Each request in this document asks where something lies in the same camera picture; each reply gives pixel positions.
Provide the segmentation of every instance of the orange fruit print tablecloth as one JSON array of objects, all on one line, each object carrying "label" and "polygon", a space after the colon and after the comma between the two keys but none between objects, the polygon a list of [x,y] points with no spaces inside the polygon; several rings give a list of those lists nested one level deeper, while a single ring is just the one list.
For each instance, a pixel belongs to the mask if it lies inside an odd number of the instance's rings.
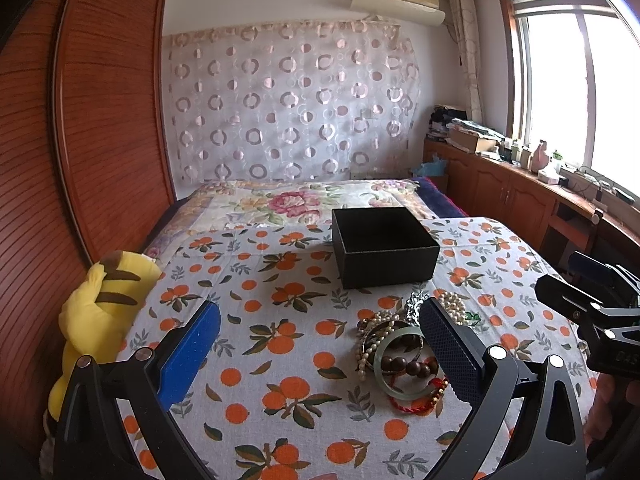
[{"label": "orange fruit print tablecloth", "polygon": [[[562,356],[585,416],[595,378],[584,343],[533,291],[553,269],[494,220],[422,223],[441,245],[433,279],[366,290],[342,289],[326,225],[195,235],[149,294],[119,358],[155,347],[202,300],[219,305],[220,335],[171,412],[221,480],[423,478],[459,430],[468,404],[447,388],[430,413],[401,413],[371,373],[360,382],[355,371],[358,320],[399,308],[419,289],[463,297],[467,318],[487,345],[500,343],[524,360]],[[120,409],[145,472],[162,478],[130,406],[121,402]],[[516,417],[513,405],[477,478],[497,467]]]}]

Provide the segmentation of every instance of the dark blue blanket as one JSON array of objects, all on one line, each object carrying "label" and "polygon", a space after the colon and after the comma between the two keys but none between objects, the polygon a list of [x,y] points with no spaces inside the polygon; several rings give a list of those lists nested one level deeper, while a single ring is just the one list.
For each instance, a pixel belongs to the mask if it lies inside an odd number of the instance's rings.
[{"label": "dark blue blanket", "polygon": [[468,216],[449,197],[438,190],[427,177],[417,176],[411,180],[420,186],[415,192],[439,218],[466,218]]}]

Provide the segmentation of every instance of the open box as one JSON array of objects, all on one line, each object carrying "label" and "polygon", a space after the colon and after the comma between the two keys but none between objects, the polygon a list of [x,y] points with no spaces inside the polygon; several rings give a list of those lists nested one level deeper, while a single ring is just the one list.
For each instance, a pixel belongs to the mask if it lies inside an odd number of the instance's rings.
[{"label": "open box", "polygon": [[440,246],[404,207],[333,209],[331,231],[343,288],[433,277]]}]

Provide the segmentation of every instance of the yellow plush toy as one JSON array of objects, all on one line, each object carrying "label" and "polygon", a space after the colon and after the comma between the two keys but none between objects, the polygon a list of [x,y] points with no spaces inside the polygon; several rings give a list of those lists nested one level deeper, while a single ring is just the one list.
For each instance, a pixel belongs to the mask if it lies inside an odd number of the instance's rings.
[{"label": "yellow plush toy", "polygon": [[142,254],[115,251],[93,264],[58,317],[66,339],[62,377],[49,393],[49,413],[58,420],[66,387],[76,361],[91,355],[98,363],[116,359],[138,311],[145,303],[160,269]]}]

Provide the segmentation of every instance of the pink bottle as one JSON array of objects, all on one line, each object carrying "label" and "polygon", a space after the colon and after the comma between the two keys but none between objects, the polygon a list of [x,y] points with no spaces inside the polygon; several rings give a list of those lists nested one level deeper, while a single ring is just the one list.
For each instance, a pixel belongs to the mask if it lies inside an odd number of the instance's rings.
[{"label": "pink bottle", "polygon": [[544,170],[550,160],[551,157],[546,154],[546,140],[540,139],[540,144],[531,157],[531,173],[537,174],[538,171]]}]

